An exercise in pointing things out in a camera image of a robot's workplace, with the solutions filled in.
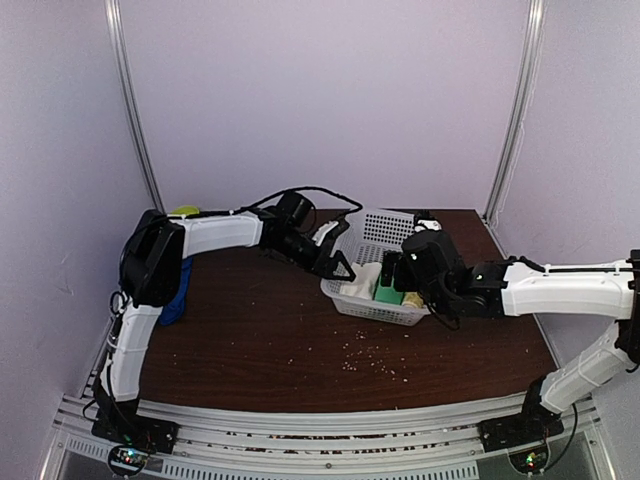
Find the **white towel with blue emblem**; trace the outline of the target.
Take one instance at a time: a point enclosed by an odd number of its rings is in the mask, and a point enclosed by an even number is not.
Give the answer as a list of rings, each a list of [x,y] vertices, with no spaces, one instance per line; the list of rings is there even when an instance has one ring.
[[[345,282],[340,288],[340,294],[372,300],[376,282],[382,270],[382,264],[380,262],[370,262],[360,265],[353,262],[351,267],[356,273],[356,279],[352,282]]]

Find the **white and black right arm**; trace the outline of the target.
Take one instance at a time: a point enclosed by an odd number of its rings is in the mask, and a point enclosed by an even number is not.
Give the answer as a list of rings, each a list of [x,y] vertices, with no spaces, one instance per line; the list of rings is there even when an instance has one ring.
[[[639,366],[639,252],[592,265],[540,265],[524,256],[465,265],[449,234],[422,230],[384,254],[381,284],[415,292],[450,329],[463,317],[585,314],[612,319],[605,333],[564,367],[534,381],[520,413],[493,423],[530,442],[576,400]]]

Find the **white perforated plastic basket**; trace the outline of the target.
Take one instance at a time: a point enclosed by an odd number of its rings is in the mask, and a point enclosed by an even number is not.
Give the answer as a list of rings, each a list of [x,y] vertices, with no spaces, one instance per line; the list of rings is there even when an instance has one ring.
[[[399,252],[402,242],[415,232],[414,216],[365,208],[347,215],[346,221],[349,228],[336,240],[334,251],[344,255],[347,266],[336,271],[340,276],[353,271],[355,280],[323,279],[322,293],[341,314],[403,326],[416,325],[429,310],[420,303],[406,302],[406,294],[393,286],[380,284],[384,256]]]

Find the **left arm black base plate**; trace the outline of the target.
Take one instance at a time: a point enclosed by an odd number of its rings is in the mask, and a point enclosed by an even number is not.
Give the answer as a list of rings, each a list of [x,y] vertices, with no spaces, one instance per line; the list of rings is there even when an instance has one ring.
[[[129,422],[99,417],[91,428],[93,436],[132,446],[149,453],[171,454],[179,426],[175,422],[149,417],[136,417]]]

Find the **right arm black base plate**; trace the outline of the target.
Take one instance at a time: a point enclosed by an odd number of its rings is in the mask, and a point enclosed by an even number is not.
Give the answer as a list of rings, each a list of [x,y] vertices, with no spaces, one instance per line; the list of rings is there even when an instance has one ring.
[[[560,419],[525,419],[520,414],[484,420],[477,428],[486,453],[545,442],[549,437],[564,432],[564,425]]]

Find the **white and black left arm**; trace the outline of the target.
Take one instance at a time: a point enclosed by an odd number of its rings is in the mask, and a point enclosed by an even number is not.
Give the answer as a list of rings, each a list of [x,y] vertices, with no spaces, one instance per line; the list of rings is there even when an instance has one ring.
[[[258,247],[326,280],[353,281],[355,273],[336,240],[348,230],[339,213],[313,233],[301,229],[315,206],[305,188],[276,192],[235,210],[166,214],[148,209],[126,241],[114,294],[113,327],[94,390],[99,417],[123,444],[137,442],[139,379],[152,330],[180,293],[185,260],[202,253]]]

